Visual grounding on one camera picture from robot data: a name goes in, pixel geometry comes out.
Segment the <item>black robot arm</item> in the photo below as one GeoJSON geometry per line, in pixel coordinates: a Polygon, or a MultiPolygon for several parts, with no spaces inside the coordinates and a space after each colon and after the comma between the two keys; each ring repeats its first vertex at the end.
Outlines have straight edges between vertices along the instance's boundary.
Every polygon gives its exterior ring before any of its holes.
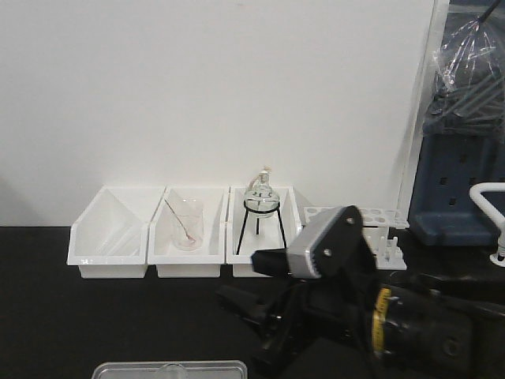
{"type": "Polygon", "coordinates": [[[442,378],[503,377],[503,306],[382,282],[360,231],[298,237],[294,246],[309,254],[306,273],[296,272],[293,248],[252,256],[255,270],[285,281],[272,299],[232,286],[217,292],[220,305],[259,337],[253,361],[263,375],[281,373],[326,339],[357,350],[374,378],[389,367],[442,378]]]}

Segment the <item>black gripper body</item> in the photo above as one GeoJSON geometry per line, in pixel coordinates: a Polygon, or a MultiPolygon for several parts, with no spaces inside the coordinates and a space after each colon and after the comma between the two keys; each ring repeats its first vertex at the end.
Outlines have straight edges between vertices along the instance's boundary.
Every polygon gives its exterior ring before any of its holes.
{"type": "Polygon", "coordinates": [[[335,317],[334,336],[369,354],[372,350],[372,312],[379,293],[377,272],[345,267],[333,277],[299,279],[291,275],[287,249],[257,250],[252,255],[255,272],[284,278],[288,286],[273,302],[277,317],[322,315],[335,317]]]}

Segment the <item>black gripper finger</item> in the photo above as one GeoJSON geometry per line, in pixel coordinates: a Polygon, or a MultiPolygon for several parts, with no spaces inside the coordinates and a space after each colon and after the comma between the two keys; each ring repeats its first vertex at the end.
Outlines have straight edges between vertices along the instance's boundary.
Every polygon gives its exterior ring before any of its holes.
{"type": "Polygon", "coordinates": [[[260,347],[252,354],[257,373],[278,377],[295,359],[318,339],[335,334],[335,317],[322,315],[287,315],[250,317],[249,327],[260,338],[260,347]]]}
{"type": "Polygon", "coordinates": [[[221,308],[250,328],[270,328],[276,322],[273,303],[259,295],[227,285],[221,286],[215,294],[221,308]]]}

